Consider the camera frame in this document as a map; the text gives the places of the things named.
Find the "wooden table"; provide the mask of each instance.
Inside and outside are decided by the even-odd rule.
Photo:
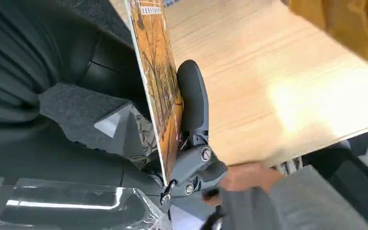
[[[368,64],[280,0],[167,8],[177,67],[195,60],[210,144],[228,165],[273,165],[368,131]]]

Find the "plastic wrap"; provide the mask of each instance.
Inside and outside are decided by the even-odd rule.
[[[171,230],[140,190],[113,186],[0,178],[0,230]]]

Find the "yellow object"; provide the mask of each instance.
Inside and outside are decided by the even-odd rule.
[[[368,0],[289,0],[288,6],[368,61]]]

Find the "autumn tree painting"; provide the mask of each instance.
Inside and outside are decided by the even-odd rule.
[[[165,184],[170,180],[180,138],[183,103],[178,88],[162,0],[126,0],[131,33],[149,95]]]

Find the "hand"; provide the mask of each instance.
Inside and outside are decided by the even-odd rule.
[[[271,187],[283,177],[279,172],[253,162],[229,166],[228,174],[220,184],[227,191],[245,191],[252,187],[261,187],[268,193]]]

